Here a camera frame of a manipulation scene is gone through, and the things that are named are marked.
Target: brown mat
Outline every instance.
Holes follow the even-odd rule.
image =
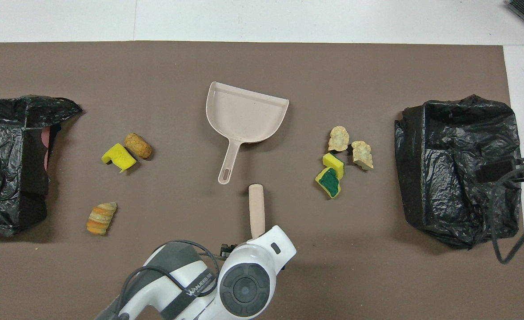
[[[205,115],[211,81],[290,99],[274,136],[242,146],[226,186],[216,178],[227,141]],[[524,318],[524,248],[503,266],[491,244],[456,251],[404,220],[394,120],[473,93],[509,103],[501,47],[1,43],[0,98],[67,97],[85,115],[57,136],[49,217],[0,237],[0,319],[91,319],[159,244],[241,243],[253,183],[264,185],[267,225],[298,249],[260,319]],[[313,179],[336,125],[372,146],[375,169],[348,166],[327,200]],[[100,156],[129,132],[156,153],[120,174]],[[91,208],[111,201],[108,235],[87,233]]]

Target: green scrubbing pad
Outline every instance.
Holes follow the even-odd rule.
[[[341,192],[341,184],[337,179],[337,173],[333,168],[325,168],[315,177],[315,181],[327,192],[331,199],[335,198]]]

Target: croissant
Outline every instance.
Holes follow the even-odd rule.
[[[102,203],[95,206],[86,223],[86,229],[95,235],[105,235],[117,207],[118,205],[115,202]]]

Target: dustpan handle hole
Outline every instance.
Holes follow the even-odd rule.
[[[228,176],[230,176],[230,169],[226,168],[223,172],[223,180],[228,180]]]

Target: logo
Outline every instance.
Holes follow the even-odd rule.
[[[193,286],[192,288],[187,289],[187,295],[188,296],[198,296],[203,291],[205,285],[210,283],[209,280],[211,278],[212,278],[212,273],[209,273],[196,286]]]

